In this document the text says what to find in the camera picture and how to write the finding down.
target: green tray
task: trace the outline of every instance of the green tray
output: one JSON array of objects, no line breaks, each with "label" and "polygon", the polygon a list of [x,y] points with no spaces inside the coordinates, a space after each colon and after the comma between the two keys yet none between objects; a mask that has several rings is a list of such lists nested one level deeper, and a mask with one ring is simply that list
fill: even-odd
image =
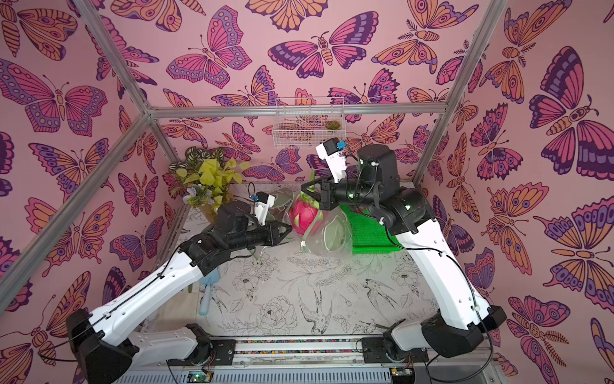
[{"label": "green tray", "polygon": [[352,227],[352,253],[386,254],[398,251],[386,237],[384,227],[378,222],[350,211],[347,206],[342,205],[341,209],[348,215],[349,225]]}]

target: pink butterfly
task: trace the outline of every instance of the pink butterfly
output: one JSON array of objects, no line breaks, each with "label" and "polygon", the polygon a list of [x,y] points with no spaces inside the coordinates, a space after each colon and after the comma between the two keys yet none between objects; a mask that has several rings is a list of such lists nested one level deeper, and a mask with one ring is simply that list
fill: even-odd
[{"label": "pink butterfly", "polygon": [[[124,107],[120,105],[119,106],[119,129],[120,131],[122,131],[122,133],[126,132],[128,128],[130,128],[131,125],[132,125],[132,121],[130,120],[130,116],[128,116],[128,113],[126,112]],[[121,159],[120,161],[124,162],[130,159],[130,157],[132,157],[132,155],[134,154],[134,150],[136,150],[136,155],[138,157],[140,157],[141,154],[144,155],[143,159],[145,159],[145,164],[147,165],[149,170],[153,174],[155,174],[154,158],[155,158],[156,148],[158,148],[158,141],[155,139],[154,135],[152,133],[145,132],[141,135],[141,137],[139,137],[137,141],[134,142],[134,144],[132,144],[130,149],[128,149],[128,152],[126,153],[126,155],[124,155],[123,159]]]},{"label": "pink butterfly", "polygon": [[[34,197],[28,199],[28,205],[25,208],[28,212],[27,220],[30,223],[30,229],[34,233],[39,233],[56,213],[54,207]],[[75,253],[79,253],[81,258],[94,258],[98,264],[102,263],[98,253],[104,244],[103,236],[111,225],[113,210],[113,202],[106,202],[92,212],[85,223],[83,223],[84,212],[79,224],[71,224],[47,255],[45,260],[49,262],[49,267],[43,271],[42,276],[47,276],[54,265],[69,261]]]},{"label": "pink butterfly", "polygon": [[135,231],[139,237],[126,234],[114,238],[109,244],[109,252],[118,255],[120,260],[128,260],[134,272],[143,265],[145,255],[151,259],[158,254],[158,239],[162,236],[163,226],[164,218],[156,217],[146,231]]},{"label": "pink butterfly", "polygon": [[[334,98],[330,102],[331,104],[396,103],[397,95],[394,95],[394,92],[397,91],[398,85],[399,83],[392,78],[392,72],[387,69],[382,69],[380,72],[377,72],[371,81],[366,96],[365,91],[358,96],[354,92],[343,88],[331,88],[328,91],[328,97]],[[349,123],[356,123],[361,117],[362,115],[346,115],[345,118]]]},{"label": "pink butterfly", "polygon": [[[266,70],[266,66],[263,65],[258,68],[256,73],[254,74],[254,78],[252,79],[251,92],[248,92],[247,86],[245,86],[245,92],[239,90],[239,92],[243,92],[244,95],[217,95],[213,96],[211,99],[217,104],[223,105],[225,107],[286,105],[283,101],[277,100],[278,96],[277,93],[273,90],[274,88],[275,83],[273,83],[273,79]],[[246,119],[249,121],[249,125],[253,127],[253,121],[255,119],[258,119],[258,117],[246,116]]]},{"label": "pink butterfly", "polygon": [[245,129],[239,123],[232,123],[232,135],[236,142],[228,133],[222,133],[228,141],[218,141],[217,144],[224,146],[224,156],[228,159],[241,159],[244,162],[252,160],[250,156],[254,152],[260,152],[260,147],[254,144],[254,137],[245,133]]},{"label": "pink butterfly", "polygon": [[286,177],[284,173],[297,174],[301,171],[301,167],[297,164],[297,161],[301,157],[298,155],[298,149],[282,149],[277,154],[275,162],[271,158],[270,165],[257,165],[255,167],[249,167],[243,171],[243,176],[264,179],[267,178],[270,181],[282,181]]},{"label": "pink butterfly", "polygon": [[[134,79],[139,83],[158,85],[158,83],[156,83],[151,77],[137,71],[135,68],[138,68],[139,66],[134,63],[134,61],[140,61],[141,63],[157,63],[160,60],[157,57],[154,57],[147,52],[143,52],[138,48],[128,47],[128,43],[126,43],[126,40],[124,40],[123,37],[119,34],[111,20],[105,16],[100,17],[103,19],[104,26],[107,28],[107,31],[111,35],[115,46],[121,53],[123,59],[126,61],[126,65],[128,66],[128,69],[130,70],[130,73],[132,73]],[[113,70],[113,67],[107,59],[107,56],[104,54],[104,51],[100,48],[100,45],[98,44],[94,36],[91,34],[87,26],[85,28],[87,29],[87,33],[90,34],[91,41],[94,43],[96,51],[98,51],[98,55],[101,56],[98,58],[98,70],[96,72],[96,80],[103,80],[105,77],[107,77],[109,72],[111,72],[111,76],[115,77],[115,70]],[[125,90],[126,88],[123,86],[119,78],[117,78],[117,94],[120,99],[123,97]]]},{"label": "pink butterfly", "polygon": [[130,210],[134,216],[139,215],[139,211],[143,212],[145,208],[145,214],[149,214],[152,210],[152,203],[155,200],[155,189],[158,186],[158,176],[147,182],[147,175],[143,178],[143,182],[139,182],[139,178],[136,173],[133,176],[134,182],[126,177],[125,174],[119,173],[117,175],[119,184],[123,188],[123,198],[128,204],[132,204]]},{"label": "pink butterfly", "polygon": [[74,87],[66,95],[61,89],[53,92],[27,69],[1,58],[0,73],[2,95],[26,106],[26,115],[35,132],[57,132],[61,121],[68,119],[73,133],[91,136],[91,118],[100,116],[107,103],[102,90],[88,85]]},{"label": "pink butterfly", "polygon": [[523,157],[518,152],[508,148],[496,147],[509,141],[497,142],[497,135],[501,131],[506,114],[507,103],[499,104],[497,109],[486,111],[484,122],[478,124],[471,134],[471,145],[473,147],[485,146],[478,153],[480,156],[486,154],[478,164],[478,177],[482,180],[492,179],[495,175],[501,180],[505,180],[507,175],[511,171],[517,170],[523,161]]},{"label": "pink butterfly", "polygon": [[193,83],[204,79],[220,89],[224,88],[230,81],[230,75],[224,68],[229,66],[239,71],[252,62],[238,45],[243,32],[237,24],[237,16],[231,7],[220,8],[211,18],[207,29],[207,44],[211,50],[204,47],[203,35],[200,35],[204,55],[190,53],[177,57],[168,65],[166,73],[173,79],[186,79]]},{"label": "pink butterfly", "polygon": [[369,132],[369,127],[371,126],[371,124],[377,121],[377,120],[374,120],[371,124],[369,124],[369,126],[367,126],[366,132],[362,133],[360,138],[351,138],[351,137],[346,138],[346,144],[348,145],[350,152],[356,155],[356,152],[360,148],[362,148],[363,144],[364,145],[373,144],[371,142],[371,139],[381,144],[394,143],[396,140],[398,140],[399,133],[397,132],[397,130],[399,126],[401,125],[401,123],[403,122],[404,118],[405,118],[404,113],[392,114],[388,116],[386,120],[379,123],[377,128],[375,128],[373,132],[371,132],[371,134],[368,135],[367,133]]},{"label": "pink butterfly", "polygon": [[271,60],[289,70],[302,62],[297,69],[297,76],[301,79],[324,76],[322,59],[332,65],[333,56],[343,69],[349,69],[353,62],[365,58],[367,51],[361,47],[342,44],[369,44],[378,22],[377,12],[365,12],[341,24],[328,41],[324,39],[328,32],[324,32],[320,37],[312,37],[318,39],[317,44],[310,41],[287,41],[269,49],[268,55]]}]

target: metal bar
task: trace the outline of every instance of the metal bar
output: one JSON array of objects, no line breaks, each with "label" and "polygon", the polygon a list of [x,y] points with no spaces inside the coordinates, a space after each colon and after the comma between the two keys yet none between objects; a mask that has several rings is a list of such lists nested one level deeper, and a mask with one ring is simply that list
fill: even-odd
[{"label": "metal bar", "polygon": [[109,60],[115,74],[126,88],[128,96],[141,113],[147,113],[149,103],[144,98],[134,76],[130,73],[126,60],[124,60],[122,54],[117,49],[111,35],[98,15],[98,11],[96,11],[90,0],[74,0],[74,3],[81,13],[87,28],[96,39],[100,49],[103,50],[107,60]]},{"label": "metal bar", "polygon": [[175,148],[173,148],[173,146],[169,142],[167,136],[164,134],[164,131],[162,130],[162,127],[160,126],[158,119],[150,118],[150,127],[151,127],[151,130],[152,130],[152,133],[155,139],[158,141],[158,144],[162,147],[162,151],[166,155],[166,158],[170,162],[178,162],[180,160],[179,156],[177,155]]},{"label": "metal bar", "polygon": [[[318,110],[318,105],[284,106],[286,113],[329,114],[328,108]],[[446,103],[394,103],[394,104],[346,104],[343,112],[347,115],[362,114],[393,114],[393,113],[444,113]],[[242,116],[275,116],[275,106],[263,107],[194,107],[194,108],[155,108],[150,111],[154,119],[172,117],[242,117]]]},{"label": "metal bar", "polygon": [[435,150],[439,145],[441,137],[443,137],[443,135],[446,133],[448,124],[454,116],[454,110],[461,100],[462,94],[465,92],[465,86],[469,82],[469,79],[473,74],[473,70],[478,65],[480,56],[482,56],[482,53],[484,52],[484,49],[491,38],[492,32],[497,27],[499,18],[503,14],[506,4],[507,0],[491,0],[488,4],[488,8],[486,8],[486,12],[484,13],[484,16],[482,16],[480,25],[478,25],[478,29],[476,29],[475,33],[473,34],[473,41],[469,46],[469,50],[465,54],[465,58],[462,61],[460,70],[456,76],[456,80],[448,93],[448,97],[446,99],[448,108],[446,112],[440,115],[437,119],[435,127],[430,134],[429,141],[422,152],[422,157],[416,166],[416,171],[414,172],[413,178],[415,185],[420,184],[420,180],[422,179],[422,176],[429,166],[429,162],[435,154]]},{"label": "metal bar", "polygon": [[70,199],[58,209],[51,221],[39,232],[34,240],[21,252],[11,268],[0,279],[0,316],[26,284],[30,276],[38,269],[39,264],[47,257],[56,242],[68,226],[83,211],[100,185],[109,177],[128,149],[139,138],[147,126],[145,115],[132,124],[109,153],[98,163],[96,168],[81,183]]}]

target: black cable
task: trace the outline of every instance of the black cable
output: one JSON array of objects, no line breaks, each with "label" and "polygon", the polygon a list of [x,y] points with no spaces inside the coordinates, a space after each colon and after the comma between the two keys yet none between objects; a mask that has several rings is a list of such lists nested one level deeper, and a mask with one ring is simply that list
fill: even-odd
[{"label": "black cable", "polygon": [[173,381],[175,382],[175,384],[179,384],[179,383],[177,382],[177,379],[175,378],[175,375],[173,375],[173,372],[171,371],[171,366],[168,364],[168,360],[166,360],[166,366],[167,366],[167,368],[168,368],[168,372],[170,372],[170,373],[171,373],[171,377],[173,378]]},{"label": "black cable", "polygon": [[435,249],[435,248],[428,248],[428,247],[423,247],[423,248],[406,248],[404,246],[400,246],[398,244],[396,244],[394,241],[392,241],[390,234],[388,232],[388,228],[385,228],[386,230],[386,237],[388,238],[388,240],[395,245],[398,248],[401,249],[407,249],[409,251],[435,251],[439,254],[439,256],[446,256],[448,259],[450,259],[450,261],[452,263],[454,263],[454,265],[459,269],[460,274],[465,278],[465,282],[467,283],[467,287],[469,287],[469,291],[471,292],[471,297],[473,299],[473,305],[472,305],[472,309],[475,312],[476,315],[478,315],[478,319],[480,321],[480,324],[482,325],[482,329],[484,329],[484,331],[486,332],[486,338],[488,339],[488,344],[490,344],[490,355],[488,356],[488,359],[486,360],[486,362],[484,363],[483,366],[481,366],[480,369],[478,369],[477,371],[475,371],[474,373],[472,373],[471,375],[464,377],[464,378],[459,378],[456,380],[441,380],[438,379],[436,377],[432,377],[430,375],[429,372],[429,365],[430,363],[432,363],[435,359],[437,359],[440,355],[437,354],[435,357],[433,357],[425,366],[424,368],[426,369],[426,374],[429,377],[429,380],[435,380],[436,382],[440,382],[440,383],[460,383],[460,382],[464,382],[466,380],[469,380],[471,378],[476,377],[477,375],[479,375],[480,373],[482,373],[482,371],[484,371],[486,369],[486,367],[488,365],[490,365],[491,361],[492,361],[492,355],[494,355],[494,347],[492,345],[492,340],[491,340],[491,335],[488,332],[488,330],[486,329],[486,326],[484,325],[484,321],[482,320],[482,317],[480,316],[479,311],[476,309],[476,305],[477,305],[477,301],[475,300],[475,293],[473,291],[473,286],[471,285],[471,282],[469,281],[469,278],[467,277],[467,275],[465,274],[465,271],[463,271],[463,269],[461,268],[461,266],[456,262],[456,260],[454,260],[449,254],[444,253],[443,251],[440,251],[439,249]]}]

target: wire basket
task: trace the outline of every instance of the wire basket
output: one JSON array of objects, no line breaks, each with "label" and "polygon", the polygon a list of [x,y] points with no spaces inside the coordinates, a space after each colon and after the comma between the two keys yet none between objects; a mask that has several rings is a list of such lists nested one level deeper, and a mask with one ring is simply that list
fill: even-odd
[{"label": "wire basket", "polygon": [[[322,144],[324,141],[346,138],[346,121],[343,113],[344,99],[329,97],[312,97],[312,99],[333,100],[332,104],[312,104],[305,108],[301,106],[286,105],[282,100],[300,98],[278,98],[275,100],[276,113],[273,123],[273,143],[275,148],[310,148]],[[339,128],[329,130],[326,125],[335,121]]]}]

